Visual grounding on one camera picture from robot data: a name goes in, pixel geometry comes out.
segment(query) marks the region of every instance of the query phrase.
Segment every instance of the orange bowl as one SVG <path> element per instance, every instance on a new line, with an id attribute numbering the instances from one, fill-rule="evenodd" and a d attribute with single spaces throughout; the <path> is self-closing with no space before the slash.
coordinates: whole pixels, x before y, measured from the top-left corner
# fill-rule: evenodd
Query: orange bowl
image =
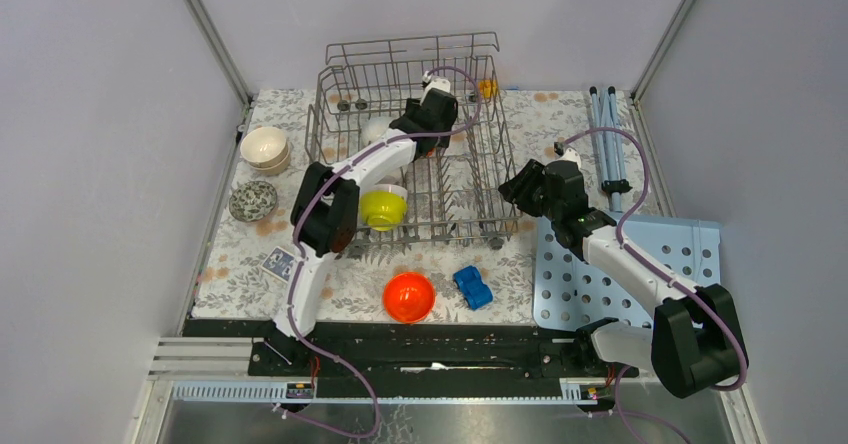
<path id="1" fill-rule="evenodd" d="M 436 289 L 417 272 L 393 277 L 383 290 L 383 307 L 392 319 L 412 324 L 427 317 L 436 304 Z"/>

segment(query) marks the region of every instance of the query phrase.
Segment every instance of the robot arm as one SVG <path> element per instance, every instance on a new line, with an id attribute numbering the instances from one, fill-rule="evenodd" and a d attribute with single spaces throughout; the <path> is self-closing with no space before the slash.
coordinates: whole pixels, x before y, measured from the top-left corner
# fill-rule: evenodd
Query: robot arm
<path id="1" fill-rule="evenodd" d="M 424 84 L 422 98 L 408 99 L 404 114 L 377 141 L 332 166 L 313 162 L 306 169 L 292 209 L 292 223 L 300 221 L 309 202 L 333 174 L 345 168 L 347 171 L 325 194 L 332 196 L 332 202 L 319 200 L 296 238 L 305 255 L 299 258 L 303 267 L 291 306 L 303 335 L 315 327 L 318 297 L 329 266 L 356 233 L 360 189 L 372 187 L 396 169 L 450 143 L 449 138 L 421 135 L 450 131 L 456 122 L 458 107 L 450 93 L 450 81 L 425 75 Z M 287 306 L 281 306 L 274 322 L 283 334 L 295 336 L 287 311 Z"/>
<path id="2" fill-rule="evenodd" d="M 500 186 L 503 198 L 531 216 L 551 220 L 557 242 L 627 290 L 653 314 L 652 329 L 602 319 L 577 331 L 583 362 L 621 362 L 656 373 L 673 395 L 683 398 L 739 374 L 739 359 L 717 324 L 683 292 L 654 275 L 616 238 L 616 221 L 589 207 L 583 175 L 576 163 L 558 160 L 547 166 L 530 160 L 512 180 Z M 658 268 L 663 265 L 635 248 Z M 692 280 L 669 274 L 692 290 L 730 328 L 742 345 L 733 299 L 718 284 L 701 288 Z"/>

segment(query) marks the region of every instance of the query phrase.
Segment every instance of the gray wall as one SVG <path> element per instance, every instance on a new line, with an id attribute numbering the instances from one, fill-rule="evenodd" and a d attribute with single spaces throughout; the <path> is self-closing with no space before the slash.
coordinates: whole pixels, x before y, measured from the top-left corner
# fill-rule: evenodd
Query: gray wall
<path id="1" fill-rule="evenodd" d="M 644 105 L 722 275 L 771 444 L 845 442 L 848 0 L 700 0 Z"/>
<path id="2" fill-rule="evenodd" d="M 635 85 L 680 0 L 204 0 L 248 85 L 314 88 L 327 44 L 494 30 L 502 84 Z"/>
<path id="3" fill-rule="evenodd" d="M 0 441 L 120 442 L 239 106 L 182 0 L 0 9 Z"/>

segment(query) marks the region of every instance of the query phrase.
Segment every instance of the yellow bowl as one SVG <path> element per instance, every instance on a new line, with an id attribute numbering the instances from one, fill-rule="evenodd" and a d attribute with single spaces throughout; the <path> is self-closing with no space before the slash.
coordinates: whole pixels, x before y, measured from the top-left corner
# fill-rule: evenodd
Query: yellow bowl
<path id="1" fill-rule="evenodd" d="M 391 231 L 403 222 L 406 201 L 389 191 L 366 192 L 359 201 L 359 213 L 365 224 L 375 231 Z"/>

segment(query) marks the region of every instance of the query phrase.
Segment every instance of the table surface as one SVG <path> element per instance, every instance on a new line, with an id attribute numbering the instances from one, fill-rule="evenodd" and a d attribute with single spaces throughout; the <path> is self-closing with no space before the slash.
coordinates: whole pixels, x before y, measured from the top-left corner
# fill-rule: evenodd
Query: table surface
<path id="1" fill-rule="evenodd" d="M 515 162 L 522 167 L 528 159 L 543 164 L 556 158 L 553 143 L 589 128 L 591 103 L 588 93 L 503 91 L 503 108 L 514 148 Z M 253 109 L 249 130 L 274 126 L 288 133 L 292 149 L 289 168 L 277 176 L 261 176 L 240 158 L 227 196 L 239 185 L 262 180 L 274 185 L 278 208 L 256 223 L 236 221 L 225 208 L 212 240 L 209 259 L 198 274 L 198 287 L 191 315 L 194 318 L 269 319 L 285 300 L 288 285 L 260 270 L 259 264 L 275 247 L 289 251 L 292 225 L 289 213 L 303 172 L 308 166 L 304 151 L 306 113 L 315 92 L 264 90 Z M 627 102 L 618 96 L 619 117 L 632 130 Z M 608 208 L 600 193 L 593 140 L 574 144 L 583 163 L 590 205 Z M 628 178 L 634 191 L 623 196 L 627 209 L 636 200 L 644 179 L 636 149 L 624 145 Z M 641 214 L 659 214 L 653 191 Z M 360 259 L 336 262 L 321 290 L 318 319 L 324 321 L 392 322 L 383 309 L 383 287 L 392 276 L 405 271 L 426 275 L 437 291 L 436 305 L 425 323 L 533 324 L 533 269 L 536 253 L 536 224 L 523 217 L 518 232 L 499 251 L 483 241 L 468 247 L 452 243 L 419 243 L 408 249 L 370 247 Z M 452 282 L 454 272 L 474 265 L 494 294 L 494 302 L 472 311 Z"/>

